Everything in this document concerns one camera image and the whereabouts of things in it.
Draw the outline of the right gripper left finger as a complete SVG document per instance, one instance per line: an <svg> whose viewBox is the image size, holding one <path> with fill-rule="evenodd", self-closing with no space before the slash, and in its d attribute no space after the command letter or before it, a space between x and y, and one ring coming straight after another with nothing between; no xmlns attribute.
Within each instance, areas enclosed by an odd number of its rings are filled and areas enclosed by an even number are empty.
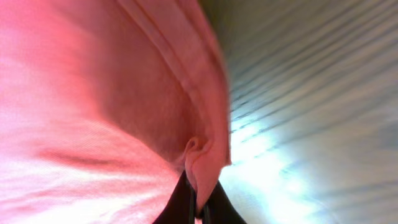
<svg viewBox="0 0 398 224"><path fill-rule="evenodd" d="M153 224L194 224L196 193L182 172L169 201Z"/></svg>

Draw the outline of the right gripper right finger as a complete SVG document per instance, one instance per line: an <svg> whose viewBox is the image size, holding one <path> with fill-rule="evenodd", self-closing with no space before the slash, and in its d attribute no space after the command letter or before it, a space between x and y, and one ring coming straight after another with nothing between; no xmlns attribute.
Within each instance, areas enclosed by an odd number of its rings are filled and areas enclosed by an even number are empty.
<svg viewBox="0 0 398 224"><path fill-rule="evenodd" d="M201 212L202 224L246 224L217 182Z"/></svg>

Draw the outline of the red printed t-shirt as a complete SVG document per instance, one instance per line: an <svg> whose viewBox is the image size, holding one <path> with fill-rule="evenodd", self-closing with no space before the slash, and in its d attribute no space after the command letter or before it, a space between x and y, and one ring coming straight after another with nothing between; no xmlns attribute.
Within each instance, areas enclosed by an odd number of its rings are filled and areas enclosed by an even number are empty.
<svg viewBox="0 0 398 224"><path fill-rule="evenodd" d="M222 56L197 1L1 2L1 222L151 223L230 162Z"/></svg>

